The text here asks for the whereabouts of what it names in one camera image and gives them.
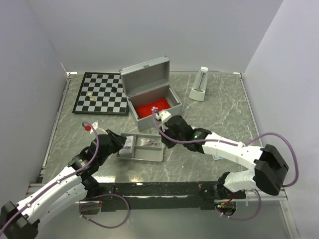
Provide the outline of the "white gauze pad packet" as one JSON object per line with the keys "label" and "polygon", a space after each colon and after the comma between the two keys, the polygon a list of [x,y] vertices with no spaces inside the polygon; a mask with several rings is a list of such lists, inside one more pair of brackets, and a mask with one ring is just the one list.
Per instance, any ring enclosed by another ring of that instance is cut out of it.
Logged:
{"label": "white gauze pad packet", "polygon": [[124,146],[119,151],[120,155],[129,155],[133,153],[133,146],[134,146],[134,136],[127,136]]}

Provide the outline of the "grey divided plastic tray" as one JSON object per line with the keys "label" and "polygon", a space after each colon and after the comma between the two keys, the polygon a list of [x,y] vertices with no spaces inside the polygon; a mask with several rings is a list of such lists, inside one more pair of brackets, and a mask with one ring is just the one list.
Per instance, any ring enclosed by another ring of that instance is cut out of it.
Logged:
{"label": "grey divided plastic tray", "polygon": [[[121,133],[122,136],[131,136],[134,138],[133,153],[129,155],[120,155],[117,152],[116,157],[118,159],[127,160],[140,160],[140,161],[151,161],[151,162],[162,162],[164,145],[161,142],[161,137],[159,135],[151,134],[141,134],[141,133]],[[141,146],[141,138],[156,138],[160,141],[160,147],[146,147]]]}

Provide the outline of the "clear bag of swabs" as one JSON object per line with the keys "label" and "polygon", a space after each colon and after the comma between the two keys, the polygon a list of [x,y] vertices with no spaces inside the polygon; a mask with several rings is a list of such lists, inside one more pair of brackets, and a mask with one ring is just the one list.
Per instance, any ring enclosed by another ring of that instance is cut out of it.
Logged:
{"label": "clear bag of swabs", "polygon": [[160,147],[160,141],[156,138],[141,138],[141,146]]}

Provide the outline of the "red fabric zipper pouch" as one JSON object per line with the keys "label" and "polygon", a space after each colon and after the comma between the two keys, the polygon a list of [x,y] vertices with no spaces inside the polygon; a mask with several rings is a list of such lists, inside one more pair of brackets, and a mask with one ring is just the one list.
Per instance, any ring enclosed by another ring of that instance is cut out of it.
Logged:
{"label": "red fabric zipper pouch", "polygon": [[151,103],[136,107],[136,112],[138,116],[142,119],[150,116],[152,114],[153,108],[157,108],[158,111],[167,110],[170,108],[170,105],[166,98],[160,98]]}

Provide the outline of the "blue white bandage packet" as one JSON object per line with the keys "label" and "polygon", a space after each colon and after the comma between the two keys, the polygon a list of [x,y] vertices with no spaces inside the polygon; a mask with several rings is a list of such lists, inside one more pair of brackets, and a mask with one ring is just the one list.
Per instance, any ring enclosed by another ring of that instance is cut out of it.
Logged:
{"label": "blue white bandage packet", "polygon": [[220,160],[223,159],[223,157],[221,156],[217,156],[217,155],[212,155],[213,160]]}

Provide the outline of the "grey metal first-aid case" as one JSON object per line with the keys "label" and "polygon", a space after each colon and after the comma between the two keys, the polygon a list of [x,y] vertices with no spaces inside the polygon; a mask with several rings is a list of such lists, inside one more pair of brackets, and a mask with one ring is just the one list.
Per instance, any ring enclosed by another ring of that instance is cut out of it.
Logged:
{"label": "grey metal first-aid case", "polygon": [[160,99],[167,100],[167,111],[179,115],[182,102],[169,83],[170,60],[159,57],[119,70],[124,92],[127,96],[129,112],[139,131],[154,127],[152,110],[143,117],[138,107],[143,107]]}

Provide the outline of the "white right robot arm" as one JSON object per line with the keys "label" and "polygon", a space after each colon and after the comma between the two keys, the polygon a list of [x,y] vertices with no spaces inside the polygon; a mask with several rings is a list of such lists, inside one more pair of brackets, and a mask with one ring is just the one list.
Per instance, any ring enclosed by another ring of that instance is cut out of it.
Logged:
{"label": "white right robot arm", "polygon": [[251,146],[226,139],[210,130],[192,127],[182,116],[172,116],[167,111],[156,113],[154,119],[160,121],[159,133],[167,148],[181,144],[190,151],[219,156],[246,168],[222,175],[217,187],[220,197],[226,199],[235,192],[251,189],[277,196],[283,187],[289,167],[275,146]]}

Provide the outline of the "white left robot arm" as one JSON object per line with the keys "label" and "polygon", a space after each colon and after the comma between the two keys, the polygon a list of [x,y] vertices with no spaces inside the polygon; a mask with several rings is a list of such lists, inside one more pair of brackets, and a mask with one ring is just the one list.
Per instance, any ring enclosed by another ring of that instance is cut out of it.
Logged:
{"label": "white left robot arm", "polygon": [[127,138],[107,130],[74,156],[58,175],[27,198],[7,202],[0,211],[0,233],[8,239],[33,239],[38,227],[69,205],[99,200],[102,188],[93,174],[106,159],[119,152]]}

